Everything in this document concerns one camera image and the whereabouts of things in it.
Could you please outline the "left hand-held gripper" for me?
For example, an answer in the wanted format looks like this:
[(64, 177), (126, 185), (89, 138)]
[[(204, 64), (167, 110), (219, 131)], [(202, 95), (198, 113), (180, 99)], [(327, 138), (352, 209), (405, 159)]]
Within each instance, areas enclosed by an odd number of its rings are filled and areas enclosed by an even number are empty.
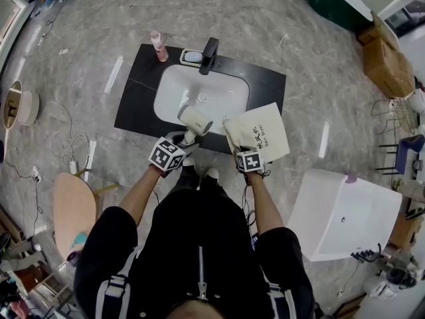
[(188, 144), (185, 134), (185, 131), (171, 132), (170, 136), (160, 137), (155, 143), (149, 155), (149, 166), (158, 169), (161, 177), (167, 177), (181, 167), (184, 159), (199, 147), (199, 137)]

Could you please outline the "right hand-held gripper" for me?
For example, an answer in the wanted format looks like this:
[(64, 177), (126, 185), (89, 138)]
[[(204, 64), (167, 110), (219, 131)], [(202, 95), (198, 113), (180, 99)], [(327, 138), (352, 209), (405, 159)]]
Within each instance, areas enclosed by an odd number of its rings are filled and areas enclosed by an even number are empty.
[(249, 173), (257, 173), (262, 178), (268, 177), (271, 173), (266, 167), (261, 153), (251, 147), (242, 146), (234, 150), (234, 159), (236, 168), (244, 177), (248, 177)]

